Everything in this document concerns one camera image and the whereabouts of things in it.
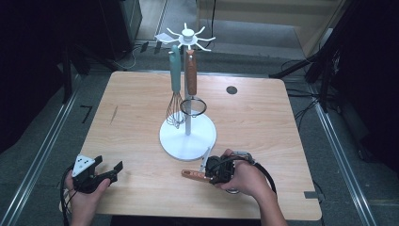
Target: gray floor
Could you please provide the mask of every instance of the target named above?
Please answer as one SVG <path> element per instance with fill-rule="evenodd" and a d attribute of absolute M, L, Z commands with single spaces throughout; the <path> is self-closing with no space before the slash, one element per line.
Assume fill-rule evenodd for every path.
<path fill-rule="evenodd" d="M 185 11 L 192 11 L 195 9 L 194 3 L 194 0 L 168 0 L 167 11 L 164 21 L 160 25 L 160 32 L 167 32 L 165 31 L 166 27 L 178 31 L 181 29 L 179 26 L 183 27 L 181 23 L 184 22 L 193 24 L 195 21 L 192 16 L 184 17 L 182 13 L 176 14 L 174 10 L 182 11 L 183 8 Z M 210 45 L 210 48 L 213 48 L 212 53 L 198 54 L 199 71 L 267 77 L 268 74 L 279 72 L 281 67 L 286 68 L 295 63 L 295 61 L 289 60 L 303 58 L 291 27 L 268 26 L 265 30 L 273 36 L 266 42 L 260 42 L 260 39 L 252 40 L 250 37 L 241 39 L 242 37 L 228 35 L 234 34 L 242 25 L 250 30 L 248 24 L 235 24 L 230 29 L 223 23 L 215 23 L 214 34 L 217 42 L 214 42 L 215 45 Z M 258 24 L 252 27 L 259 30 Z M 203 32 L 205 38 L 207 38 L 206 32 L 209 32 L 209 30 Z M 224 37 L 237 39 L 227 40 Z M 128 56 L 119 61 L 119 64 L 130 67 L 128 71 L 167 71 L 168 62 L 165 61 L 167 52 L 168 49 L 161 49 L 160 53 L 155 54 L 154 49 L 150 47 L 144 53 L 135 51 L 136 61 L 132 56 Z M 71 103 L 69 115 L 63 126 L 59 128 L 59 134 L 49 148 L 48 155 L 37 166 L 40 169 L 40 174 L 32 182 L 33 188 L 25 191 L 25 199 L 20 204 L 21 212 L 17 212 L 17 217 L 12 224 L 61 224 L 62 218 L 58 211 L 58 183 L 64 169 L 74 161 L 74 158 L 80 152 L 110 74 L 111 72 L 103 66 L 93 63 L 89 75 L 79 75 L 74 87 L 76 96 L 74 102 Z M 298 70 L 283 78 L 287 89 L 309 91 L 310 86 L 304 82 L 304 74 L 304 70 Z M 2 218 L 6 216 L 17 189 L 24 185 L 24 179 L 26 175 L 29 175 L 29 169 L 35 162 L 35 156 L 42 150 L 40 146 L 46 140 L 47 132 L 51 129 L 53 121 L 57 119 L 57 114 L 62 107 L 62 92 L 61 89 L 50 100 L 48 105 L 32 121 L 24 136 L 13 147 L 0 154 L 0 170 L 3 172 L 0 174 L 0 216 Z M 293 114 L 305 109 L 311 101 L 310 97 L 291 97 Z M 87 110 L 80 105 L 93 106 L 93 111 L 85 123 L 82 123 L 82 120 L 86 116 Z M 399 222 L 399 182 L 396 174 L 383 164 L 378 162 L 365 163 L 359 159 L 357 147 L 348 133 L 342 117 L 332 108 L 327 115 L 334 125 L 334 131 L 342 145 L 345 157 L 350 163 L 351 170 L 356 175 L 361 192 L 370 204 L 375 224 L 397 224 Z M 320 204 L 324 224 L 367 225 L 361 221 L 359 209 L 356 207 L 354 198 L 349 192 L 348 183 L 344 179 L 345 172 L 342 171 L 337 162 L 316 108 L 310 109 L 305 114 L 299 134 L 316 190 L 325 197 Z M 110 220 L 110 216 L 99 215 L 93 225 L 109 225 Z M 290 221 L 289 223 L 290 225 L 323 225 L 323 222 Z"/>

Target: whisk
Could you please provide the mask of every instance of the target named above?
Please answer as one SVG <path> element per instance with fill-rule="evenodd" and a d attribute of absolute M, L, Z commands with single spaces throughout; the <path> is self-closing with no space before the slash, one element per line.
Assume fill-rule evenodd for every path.
<path fill-rule="evenodd" d="M 179 126 L 185 122 L 186 116 L 180 110 L 180 104 L 183 101 L 180 95 L 182 62 L 177 45 L 173 45 L 169 52 L 169 63 L 173 94 L 168 106 L 167 122 L 179 129 Z"/>

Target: wooden table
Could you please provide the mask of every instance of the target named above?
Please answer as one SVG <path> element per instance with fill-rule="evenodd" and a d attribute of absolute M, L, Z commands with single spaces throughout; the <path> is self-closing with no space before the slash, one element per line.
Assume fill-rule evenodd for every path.
<path fill-rule="evenodd" d="M 229 94 L 228 86 L 238 92 Z M 81 152 L 103 156 L 96 169 L 100 173 L 123 161 L 119 180 L 106 191 L 98 213 L 259 218 L 251 197 L 182 177 L 183 169 L 198 170 L 201 161 L 176 160 L 160 144 L 171 94 L 168 73 L 111 75 Z M 319 219 L 317 199 L 305 198 L 314 186 L 283 82 L 201 75 L 198 96 L 208 105 L 205 113 L 217 131 L 211 155 L 220 156 L 227 148 L 251 153 L 274 178 L 287 219 Z"/>

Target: round hole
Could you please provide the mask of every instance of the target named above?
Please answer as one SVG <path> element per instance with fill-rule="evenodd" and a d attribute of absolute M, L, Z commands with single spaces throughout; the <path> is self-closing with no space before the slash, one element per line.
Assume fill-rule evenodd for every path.
<path fill-rule="evenodd" d="M 234 86 L 229 86 L 229 87 L 226 88 L 226 91 L 227 91 L 229 94 L 233 95 L 233 94 L 237 93 L 237 88 L 234 87 Z"/>

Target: hand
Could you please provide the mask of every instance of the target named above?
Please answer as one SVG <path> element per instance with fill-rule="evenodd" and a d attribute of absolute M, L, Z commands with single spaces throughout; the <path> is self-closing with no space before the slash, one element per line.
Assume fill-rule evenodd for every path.
<path fill-rule="evenodd" d="M 103 180 L 97 189 L 91 194 L 76 192 L 73 189 L 72 171 L 68 173 L 65 179 L 65 185 L 69 190 L 71 198 L 72 209 L 72 223 L 71 226 L 76 225 L 90 225 L 96 214 L 97 205 L 101 197 L 109 187 L 111 181 L 109 179 Z"/>
<path fill-rule="evenodd" d="M 232 150 L 230 149 L 223 153 L 226 156 L 231 154 Z M 266 178 L 256 167 L 244 160 L 235 160 L 234 165 L 235 171 L 232 179 L 226 184 L 217 184 L 215 185 L 216 187 L 224 190 L 235 188 L 246 195 L 254 197 L 255 200 L 260 199 L 264 193 L 273 193 Z"/>
<path fill-rule="evenodd" d="M 223 155 L 230 156 L 232 150 L 228 149 Z M 221 189 L 238 189 L 240 192 L 252 196 L 259 204 L 261 223 L 268 225 L 287 225 L 284 215 L 279 209 L 277 196 L 270 188 L 266 178 L 256 167 L 244 160 L 235 160 L 235 171 L 232 179 L 226 184 L 216 184 Z"/>

